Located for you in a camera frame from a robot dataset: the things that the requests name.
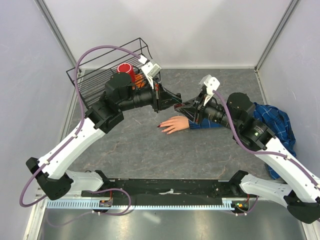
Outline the red nail polish bottle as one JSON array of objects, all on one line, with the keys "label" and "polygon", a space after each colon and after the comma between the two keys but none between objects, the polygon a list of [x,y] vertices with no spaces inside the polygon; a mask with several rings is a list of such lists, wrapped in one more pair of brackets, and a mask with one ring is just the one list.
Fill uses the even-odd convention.
[{"label": "red nail polish bottle", "polygon": [[178,103],[178,104],[175,104],[173,107],[174,107],[174,109],[176,110],[176,109],[179,109],[179,108],[181,108],[181,107],[183,107],[184,105],[182,104],[182,103]]}]

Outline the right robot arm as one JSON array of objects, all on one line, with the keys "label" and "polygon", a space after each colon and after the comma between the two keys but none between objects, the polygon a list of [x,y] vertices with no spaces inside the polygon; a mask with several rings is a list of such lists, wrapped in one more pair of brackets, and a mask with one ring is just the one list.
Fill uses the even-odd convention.
[{"label": "right robot arm", "polygon": [[252,116],[256,106],[241,92],[229,95],[227,101],[205,103],[206,95],[183,103],[174,109],[197,124],[204,119],[231,129],[233,139],[246,151],[274,169],[284,183],[263,180],[239,170],[231,179],[229,191],[235,197],[244,193],[256,195],[284,206],[299,221],[311,224],[320,219],[320,179],[307,170],[283,146],[276,134]]}]

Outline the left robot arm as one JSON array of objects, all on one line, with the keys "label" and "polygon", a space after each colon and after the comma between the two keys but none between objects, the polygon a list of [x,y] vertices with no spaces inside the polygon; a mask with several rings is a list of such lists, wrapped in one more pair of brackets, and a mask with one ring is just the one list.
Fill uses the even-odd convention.
[{"label": "left robot arm", "polygon": [[161,83],[138,88],[129,74],[118,72],[111,76],[105,89],[84,114],[75,129],[46,155],[31,157],[26,165],[50,200],[57,200],[69,192],[94,192],[99,197],[110,191],[110,181],[100,170],[70,171],[69,166],[94,142],[109,133],[124,120],[124,111],[152,106],[155,112],[182,103],[180,93],[172,93]]}]

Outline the mannequin hand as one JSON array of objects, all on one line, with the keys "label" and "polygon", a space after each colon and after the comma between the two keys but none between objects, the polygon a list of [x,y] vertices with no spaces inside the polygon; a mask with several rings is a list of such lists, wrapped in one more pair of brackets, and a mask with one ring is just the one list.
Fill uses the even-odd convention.
[{"label": "mannequin hand", "polygon": [[190,127],[189,120],[185,116],[173,116],[166,121],[161,122],[158,128],[162,129],[162,133],[170,135],[174,132],[179,132]]}]

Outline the orange cup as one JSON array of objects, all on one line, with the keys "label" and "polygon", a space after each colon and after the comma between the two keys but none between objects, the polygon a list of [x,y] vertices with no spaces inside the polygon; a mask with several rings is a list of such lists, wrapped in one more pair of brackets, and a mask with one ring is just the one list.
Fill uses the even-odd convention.
[{"label": "orange cup", "polygon": [[145,80],[145,77],[142,74],[136,74],[135,75],[134,84],[138,89],[143,88],[146,85],[147,82],[148,81]]}]

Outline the red cup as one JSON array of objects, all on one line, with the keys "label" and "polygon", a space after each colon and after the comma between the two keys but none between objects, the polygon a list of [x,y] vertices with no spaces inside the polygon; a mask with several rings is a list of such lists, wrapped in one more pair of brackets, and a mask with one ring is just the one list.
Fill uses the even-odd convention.
[{"label": "red cup", "polygon": [[134,71],[134,67],[130,63],[126,63],[126,62],[121,63],[120,65],[117,66],[116,70],[118,73],[126,73],[126,74],[130,75],[131,82],[135,83],[136,74]]}]

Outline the blue plaid shirt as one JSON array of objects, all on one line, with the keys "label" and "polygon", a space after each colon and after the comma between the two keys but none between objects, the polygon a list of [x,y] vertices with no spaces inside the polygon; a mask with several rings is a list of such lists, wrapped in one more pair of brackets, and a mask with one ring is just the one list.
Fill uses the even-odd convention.
[{"label": "blue plaid shirt", "polygon": [[[280,140],[282,145],[290,152],[290,154],[296,157],[297,154],[294,150],[296,138],[288,114],[272,105],[262,105],[256,102],[254,102],[254,104],[255,110],[253,112],[253,117],[266,124],[275,133],[276,137]],[[188,127],[193,130],[220,128],[223,126],[204,118],[200,124],[196,124],[188,120]],[[267,171],[269,176],[273,180],[277,180],[280,178],[280,175],[276,173],[276,171],[272,169],[270,166],[267,166]]]}]

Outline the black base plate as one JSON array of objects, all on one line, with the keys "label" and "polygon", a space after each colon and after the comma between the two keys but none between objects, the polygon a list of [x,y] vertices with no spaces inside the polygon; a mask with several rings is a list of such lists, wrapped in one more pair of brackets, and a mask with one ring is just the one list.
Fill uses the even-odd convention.
[{"label": "black base plate", "polygon": [[102,189],[122,189],[136,204],[220,204],[223,198],[247,199],[240,187],[216,179],[110,179]]}]

